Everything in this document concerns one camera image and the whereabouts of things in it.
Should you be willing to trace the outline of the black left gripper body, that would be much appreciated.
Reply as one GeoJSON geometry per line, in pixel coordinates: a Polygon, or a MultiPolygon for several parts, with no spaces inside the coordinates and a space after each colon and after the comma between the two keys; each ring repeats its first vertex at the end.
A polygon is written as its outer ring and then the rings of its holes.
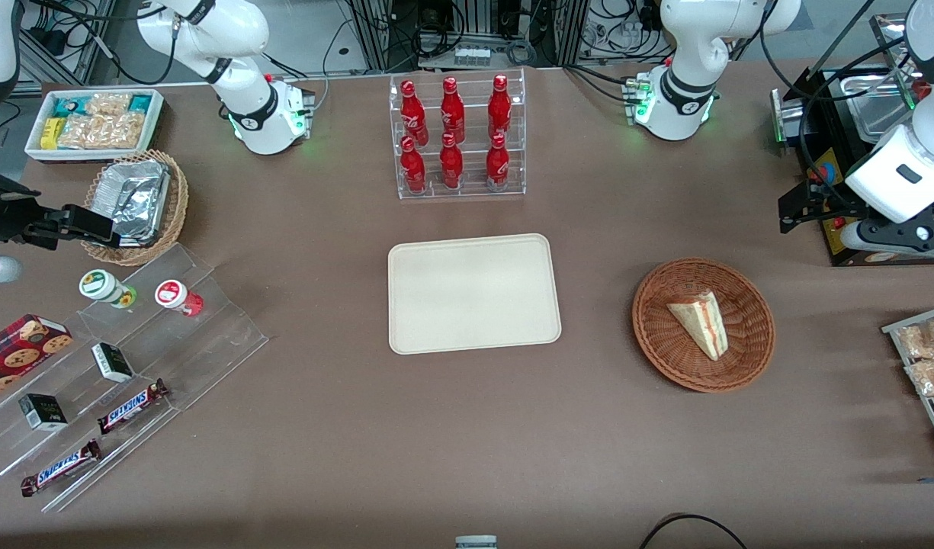
{"type": "Polygon", "coordinates": [[[816,181],[816,191],[820,195],[816,221],[833,218],[858,218],[858,195],[844,181],[816,181]]]}

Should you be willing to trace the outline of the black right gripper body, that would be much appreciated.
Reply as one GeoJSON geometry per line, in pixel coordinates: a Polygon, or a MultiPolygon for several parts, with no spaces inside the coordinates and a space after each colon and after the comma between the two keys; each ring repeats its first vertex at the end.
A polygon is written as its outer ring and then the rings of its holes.
{"type": "Polygon", "coordinates": [[[38,239],[32,223],[42,218],[40,191],[0,175],[0,242],[32,243],[38,239]]]}

